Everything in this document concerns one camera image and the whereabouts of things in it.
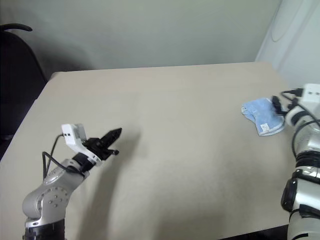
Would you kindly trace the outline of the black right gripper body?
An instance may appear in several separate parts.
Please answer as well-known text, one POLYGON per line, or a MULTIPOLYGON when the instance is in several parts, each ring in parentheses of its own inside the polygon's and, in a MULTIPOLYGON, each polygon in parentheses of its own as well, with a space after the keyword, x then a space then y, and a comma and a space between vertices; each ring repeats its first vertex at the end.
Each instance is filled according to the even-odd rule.
POLYGON ((286 117, 289 115, 293 117, 300 112, 300 107, 298 106, 299 98, 293 97, 287 101, 281 100, 280 102, 280 116, 286 117))

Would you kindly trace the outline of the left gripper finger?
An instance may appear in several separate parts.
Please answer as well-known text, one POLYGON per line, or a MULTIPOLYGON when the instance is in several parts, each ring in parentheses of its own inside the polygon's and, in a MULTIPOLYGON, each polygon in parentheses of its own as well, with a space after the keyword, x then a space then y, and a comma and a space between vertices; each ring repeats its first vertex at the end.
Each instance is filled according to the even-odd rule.
POLYGON ((121 135, 121 132, 108 132, 104 136, 104 147, 108 149, 121 135))
POLYGON ((110 130, 108 133, 106 133, 100 140, 103 143, 114 143, 121 135, 122 128, 117 128, 110 130))

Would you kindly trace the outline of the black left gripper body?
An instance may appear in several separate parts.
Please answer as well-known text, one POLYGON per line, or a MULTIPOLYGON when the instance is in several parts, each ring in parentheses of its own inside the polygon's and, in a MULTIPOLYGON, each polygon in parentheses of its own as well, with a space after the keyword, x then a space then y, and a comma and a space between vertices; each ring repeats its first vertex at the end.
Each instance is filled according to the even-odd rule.
POLYGON ((116 149, 105 148, 100 138, 89 138, 83 142, 83 145, 102 161, 105 161, 110 156, 117 156, 119 154, 119 151, 116 149))

